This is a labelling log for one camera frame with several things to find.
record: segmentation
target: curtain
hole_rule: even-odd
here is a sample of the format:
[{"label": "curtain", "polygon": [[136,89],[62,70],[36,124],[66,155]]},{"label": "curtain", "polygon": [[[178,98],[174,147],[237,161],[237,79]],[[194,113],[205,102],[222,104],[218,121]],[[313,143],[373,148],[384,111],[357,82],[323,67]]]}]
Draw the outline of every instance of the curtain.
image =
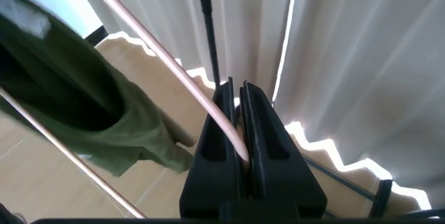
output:
[{"label": "curtain", "polygon": [[[136,34],[102,0],[88,0],[108,33]],[[186,70],[213,80],[200,0],[121,0]],[[289,0],[212,0],[221,80],[261,86],[272,97]]]},{"label": "curtain", "polygon": [[445,0],[295,0],[275,110],[445,206]]},{"label": "curtain", "polygon": [[[211,80],[199,0],[121,1]],[[102,0],[89,2],[109,33],[135,36]],[[257,84],[309,142],[331,138],[344,163],[371,158],[445,206],[445,0],[212,2],[222,79]]]}]

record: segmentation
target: olive green garment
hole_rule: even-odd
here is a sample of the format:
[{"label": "olive green garment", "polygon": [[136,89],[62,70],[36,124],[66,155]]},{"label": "olive green garment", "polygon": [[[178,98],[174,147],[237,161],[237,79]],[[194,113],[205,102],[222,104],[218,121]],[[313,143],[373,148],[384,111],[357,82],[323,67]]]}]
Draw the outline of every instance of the olive green garment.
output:
[{"label": "olive green garment", "polygon": [[[139,159],[177,172],[193,159],[175,145],[192,145],[190,137],[137,85],[29,0],[0,0],[0,86],[69,149],[115,176]],[[33,129],[3,98],[0,109]]]}]

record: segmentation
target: black pole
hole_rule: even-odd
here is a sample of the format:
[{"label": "black pole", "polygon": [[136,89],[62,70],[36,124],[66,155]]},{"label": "black pole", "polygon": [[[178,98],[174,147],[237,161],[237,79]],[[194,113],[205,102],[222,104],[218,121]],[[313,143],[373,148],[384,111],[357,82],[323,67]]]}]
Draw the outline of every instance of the black pole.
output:
[{"label": "black pole", "polygon": [[206,24],[207,41],[209,42],[211,69],[213,81],[216,87],[220,85],[220,70],[218,68],[218,55],[216,54],[215,30],[213,29],[213,18],[211,16],[211,0],[201,0],[202,13]]}]

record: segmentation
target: pink cable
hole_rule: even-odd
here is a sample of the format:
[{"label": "pink cable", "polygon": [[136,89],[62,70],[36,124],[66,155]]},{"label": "pink cable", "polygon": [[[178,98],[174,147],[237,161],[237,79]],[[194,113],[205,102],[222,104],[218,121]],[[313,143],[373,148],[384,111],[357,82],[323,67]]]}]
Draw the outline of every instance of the pink cable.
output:
[{"label": "pink cable", "polygon": [[119,0],[104,0],[121,19],[123,19],[134,32],[153,50],[153,52],[164,62],[183,85],[195,96],[196,100],[209,112],[220,128],[227,135],[238,155],[244,161],[244,166],[249,163],[247,148],[241,140],[234,126],[225,117],[223,112],[200,90],[186,71],[172,57],[172,55],[157,41],[157,39],[134,17],[133,14]]},{"label": "pink cable", "polygon": [[95,171],[88,167],[77,155],[73,154],[63,143],[61,143],[48,129],[43,127],[31,114],[29,114],[22,105],[20,105],[12,96],[10,96],[2,87],[0,87],[0,96],[2,96],[17,112],[29,121],[43,136],[45,136],[57,149],[59,149],[74,165],[79,167],[89,178],[105,190],[113,199],[119,202],[126,210],[132,213],[136,218],[147,218],[139,209],[133,206],[120,193],[114,190],[104,181]]}]

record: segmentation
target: tile floor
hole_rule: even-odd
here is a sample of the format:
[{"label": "tile floor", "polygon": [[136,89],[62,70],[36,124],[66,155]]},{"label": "tile floor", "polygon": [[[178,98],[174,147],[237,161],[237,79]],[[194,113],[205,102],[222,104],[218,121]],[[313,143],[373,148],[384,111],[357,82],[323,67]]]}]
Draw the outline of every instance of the tile floor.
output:
[{"label": "tile floor", "polygon": [[[195,140],[199,138],[206,111],[159,59],[148,56],[140,45],[124,38],[105,40],[97,49]],[[213,90],[207,88],[200,77],[194,79],[211,97]],[[300,150],[335,170],[325,152]],[[139,161],[117,178],[92,167],[148,217],[179,217],[178,200],[187,172],[178,175],[151,161]],[[343,217],[367,216],[371,208],[368,200],[317,170],[313,172],[328,197],[330,212]],[[377,189],[378,179],[365,169],[339,174],[371,192]],[[2,114],[0,202],[9,210],[22,213],[29,222],[51,217],[133,218],[56,148]],[[416,208],[413,199],[392,194],[387,214],[396,215]]]}]

